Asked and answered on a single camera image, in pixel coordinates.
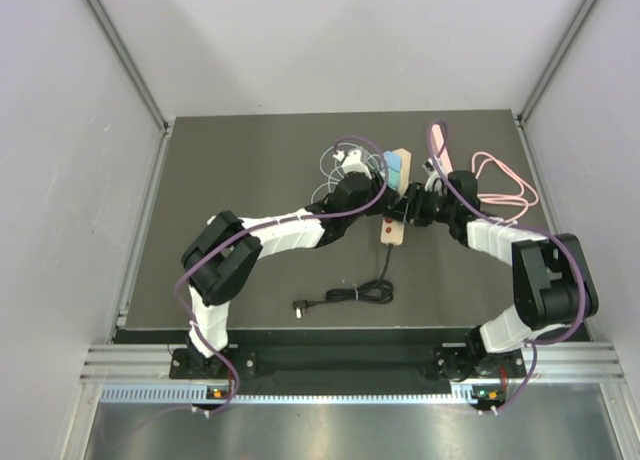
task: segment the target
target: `white wall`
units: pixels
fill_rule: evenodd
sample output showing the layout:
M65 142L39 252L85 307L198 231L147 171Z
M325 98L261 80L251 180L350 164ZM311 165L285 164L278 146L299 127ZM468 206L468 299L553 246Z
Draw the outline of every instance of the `white wall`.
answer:
M563 228L580 236L640 404L640 0L602 0L529 122Z
M0 43L0 456L39 460L106 332L159 131L81 0L0 0Z
M167 115L519 111L581 0L103 0Z

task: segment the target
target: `dark gray table surface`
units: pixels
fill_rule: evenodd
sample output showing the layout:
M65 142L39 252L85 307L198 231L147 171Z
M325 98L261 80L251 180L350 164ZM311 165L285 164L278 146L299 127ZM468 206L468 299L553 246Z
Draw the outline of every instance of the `dark gray table surface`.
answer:
M450 129L457 168L485 150L532 182L509 111L328 113L178 118L158 189L134 288L127 328L185 328L187 316L172 297L183 273L180 257L212 215L239 217L289 213L309 204L323 181L322 152L336 139L361 135L383 149L412 152L412 180L424 181L425 129L436 119ZM494 167L483 174L484 192L517 191ZM492 208L509 215L513 209ZM541 207L522 223L546 226ZM513 302L511 270L452 240L444 225L407 228L394 249L387 278L395 300L384 306L356 302L318 306L296 320L295 299L320 299L333 287L371 280L385 248L381 219L362 218L345 237L317 250L267 257L256 265L231 304L229 326L248 328L469 326L485 322Z

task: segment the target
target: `black cable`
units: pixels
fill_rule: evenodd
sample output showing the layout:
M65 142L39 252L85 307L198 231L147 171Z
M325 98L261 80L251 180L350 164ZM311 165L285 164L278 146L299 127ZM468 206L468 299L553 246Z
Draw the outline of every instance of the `black cable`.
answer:
M370 280L353 288L332 288L324 294L324 300L296 300L293 302L293 309L296 312L296 316L298 318L302 317L302 313L305 310L315 307L316 305L328 305L330 303L347 301L384 305L393 301L393 283L384 278L389 268L392 249L393 245L387 246L387 256L384 261L384 267L377 279Z

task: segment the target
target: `power strip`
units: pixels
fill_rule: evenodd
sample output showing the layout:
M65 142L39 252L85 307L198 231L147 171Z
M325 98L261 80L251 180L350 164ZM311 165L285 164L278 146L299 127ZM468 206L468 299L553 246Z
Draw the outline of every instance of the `power strip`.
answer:
M402 159L402 168L400 170L400 184L398 193L402 197L407 188L409 188L409 174L411 172L411 152L404 148L394 150L393 153ZM384 218L382 220L382 230L380 232L380 241L385 245L402 245L404 240L404 224L397 220Z

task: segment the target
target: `white object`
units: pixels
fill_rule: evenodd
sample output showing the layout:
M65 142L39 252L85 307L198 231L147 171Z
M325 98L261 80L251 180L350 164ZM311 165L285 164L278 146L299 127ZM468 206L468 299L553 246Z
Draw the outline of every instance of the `white object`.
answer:
M562 327L561 324L549 325L535 332L525 325L516 306L512 305L497 318L480 327L480 336L487 353L502 353L517 350L522 344L534 340L543 333Z
M227 318L229 317L229 304L231 302L207 307L195 288L190 286L189 293L191 294L191 308L196 316L196 324L202 336L213 348L218 351L222 350L229 342L227 336ZM213 352L202 343L202 340L200 340L196 334L193 324L189 330L189 338L198 351L205 357L211 358L213 356Z
M224 398L209 398L209 385L203 384L107 384L102 389L100 403L164 404L196 403L215 405ZM235 395L234 405L469 405L477 403L473 385L452 383L451 393L386 394L386 395ZM191 407L196 413L197 407Z
M495 224L486 220L474 220L467 224L469 248L488 253L498 260L512 264L511 244L523 240L539 241L546 237L534 232L510 228L509 223Z
M300 217L306 215L311 215L311 213L302 208L294 213L277 217L241 218L240 220L242 220L244 228L249 228L269 221L280 222L284 218L298 217L297 220L278 223L272 227L261 228L251 232L250 235L258 238L262 245L262 251L258 257L260 259L294 248L315 247L324 234L324 228L322 228L320 220L300 219ZM211 217L207 223L211 223L215 218L215 216ZM202 336L216 350L223 349L228 343L227 319L230 302L217 306L205 306L202 297L195 288L189 287L189 292L191 294L193 313L196 316L196 324L202 332ZM213 352L198 338L194 325L191 325L189 330L189 338L205 357L210 358L213 355Z
M340 169L345 175L351 172L364 173L367 178L371 179L371 171L367 166L367 158L365 158L365 152L362 148L349 150L346 157L344 152L340 150L333 157L340 162Z
M333 147L329 147L329 148L327 149L327 151L322 155L322 157L320 157L320 171L321 171L321 172L323 172L323 170L322 170L322 159L324 158L324 155L326 155L326 153L327 153L327 152L329 152L329 151L331 151L331 150L333 150ZM338 161L338 162L342 163L342 162L344 162L344 159L345 159L345 157L346 157L347 155L346 155L346 153L344 153L344 150L338 150L338 151L337 151L337 152L335 152L332 156L333 156L333 158L334 158L336 161Z
M404 148L394 150L393 153L402 159L402 169L400 170L400 185L398 193L403 196L409 188L409 174L411 173L411 152ZM380 241L385 245L402 245L404 240L404 223L390 218L382 219L382 229L380 231Z
M433 151L436 154L436 161L440 165L440 169L445 173L449 174L453 172L453 164L451 163L451 158L449 157L449 150L445 146L444 143L444 135L442 134L442 129L440 125L434 125L431 129L429 138L433 140L434 149Z

